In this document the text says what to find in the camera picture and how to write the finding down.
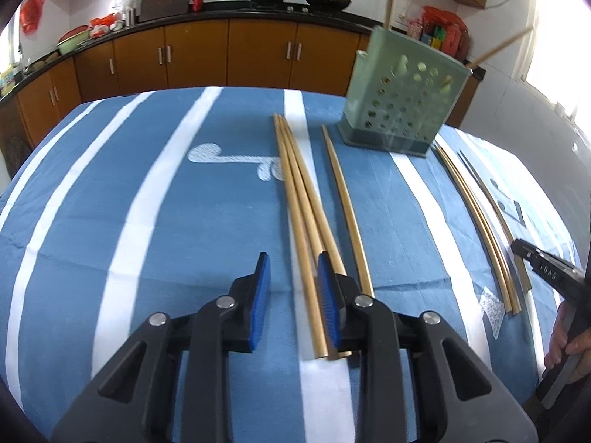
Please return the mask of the person's right hand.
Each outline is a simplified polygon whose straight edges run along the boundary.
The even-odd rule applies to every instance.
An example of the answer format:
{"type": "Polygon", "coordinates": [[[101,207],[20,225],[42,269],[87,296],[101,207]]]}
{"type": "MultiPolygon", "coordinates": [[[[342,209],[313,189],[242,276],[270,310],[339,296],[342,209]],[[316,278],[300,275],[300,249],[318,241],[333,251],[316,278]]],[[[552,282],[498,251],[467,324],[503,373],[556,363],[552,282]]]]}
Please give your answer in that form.
{"type": "Polygon", "coordinates": [[[566,301],[558,307],[548,352],[544,357],[544,365],[547,369],[552,369],[562,361],[563,354],[567,356],[581,354],[582,357],[569,379],[569,383],[575,383],[591,372],[591,329],[587,328],[576,338],[569,340],[564,320],[570,309],[572,306],[566,301]]]}

